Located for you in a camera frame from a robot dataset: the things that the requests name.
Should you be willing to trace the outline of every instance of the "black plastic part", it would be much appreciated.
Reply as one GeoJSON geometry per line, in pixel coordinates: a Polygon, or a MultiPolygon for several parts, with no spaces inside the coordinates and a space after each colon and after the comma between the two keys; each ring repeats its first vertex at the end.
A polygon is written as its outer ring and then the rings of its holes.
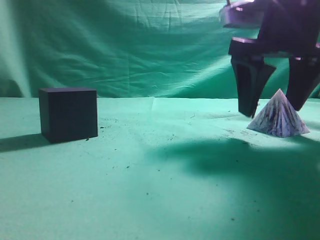
{"type": "Polygon", "coordinates": [[[253,118],[263,89],[276,68],[265,64],[263,59],[232,57],[231,64],[236,79],[238,110],[253,118]]]}
{"type": "Polygon", "coordinates": [[[313,54],[320,31],[319,0],[269,1],[257,39],[295,56],[313,54]]]}
{"type": "Polygon", "coordinates": [[[290,72],[286,98],[299,111],[320,83],[320,59],[289,58],[290,72]]]}
{"type": "Polygon", "coordinates": [[[50,143],[98,136],[97,90],[41,88],[38,93],[41,133],[50,143]]]}

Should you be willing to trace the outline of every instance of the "pyramid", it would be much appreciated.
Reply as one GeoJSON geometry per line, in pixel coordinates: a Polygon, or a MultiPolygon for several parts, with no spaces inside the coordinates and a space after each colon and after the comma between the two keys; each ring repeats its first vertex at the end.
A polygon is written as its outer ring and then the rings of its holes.
{"type": "Polygon", "coordinates": [[[280,138],[310,133],[281,89],[273,95],[247,129],[280,138]]]}

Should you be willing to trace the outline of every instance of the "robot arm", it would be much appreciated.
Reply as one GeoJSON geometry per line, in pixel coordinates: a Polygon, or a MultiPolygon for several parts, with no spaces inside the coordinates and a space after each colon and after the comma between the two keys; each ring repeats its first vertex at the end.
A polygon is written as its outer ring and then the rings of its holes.
{"type": "Polygon", "coordinates": [[[220,10],[225,28],[258,28],[257,39],[233,37],[229,47],[239,112],[254,117],[276,70],[265,57],[289,59],[286,97],[299,111],[320,83],[319,0],[240,0],[220,10]]]}

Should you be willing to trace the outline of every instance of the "cube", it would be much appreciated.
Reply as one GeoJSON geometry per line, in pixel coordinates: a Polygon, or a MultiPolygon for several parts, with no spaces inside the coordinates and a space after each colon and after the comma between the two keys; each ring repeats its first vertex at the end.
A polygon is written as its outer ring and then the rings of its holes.
{"type": "Polygon", "coordinates": [[[40,88],[38,93],[41,133],[50,143],[98,136],[97,90],[40,88]]]}

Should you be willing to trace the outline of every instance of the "paper pyramid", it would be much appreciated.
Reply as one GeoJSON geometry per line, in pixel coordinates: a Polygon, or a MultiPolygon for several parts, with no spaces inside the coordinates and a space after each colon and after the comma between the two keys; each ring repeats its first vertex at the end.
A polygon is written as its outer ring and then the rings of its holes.
{"type": "Polygon", "coordinates": [[[273,95],[247,129],[280,138],[310,133],[281,89],[273,95]]]}

